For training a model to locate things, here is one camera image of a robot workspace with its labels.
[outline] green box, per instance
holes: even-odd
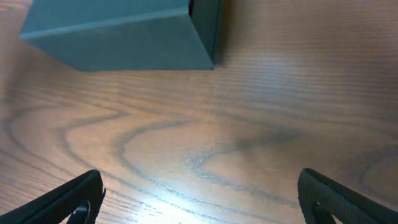
[[[83,71],[209,70],[221,0],[34,0],[20,38]]]

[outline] wood grain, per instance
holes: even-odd
[[[27,10],[32,1],[30,0],[0,0],[0,13],[9,11]]]
[[[0,213],[99,169],[98,223],[304,223],[304,167],[398,210],[395,0],[228,0],[216,70],[100,73],[0,5]]]

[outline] wooden surface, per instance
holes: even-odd
[[[76,72],[0,3],[0,214],[99,169],[98,223],[304,223],[311,167],[398,209],[396,0],[225,0],[215,71]]]

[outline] cardboard box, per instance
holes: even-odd
[[[208,70],[214,67],[221,5],[34,0],[20,38],[83,71]]]

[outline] box lid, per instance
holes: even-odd
[[[188,13],[189,0],[34,0],[21,34],[124,17],[150,17],[162,11]]]

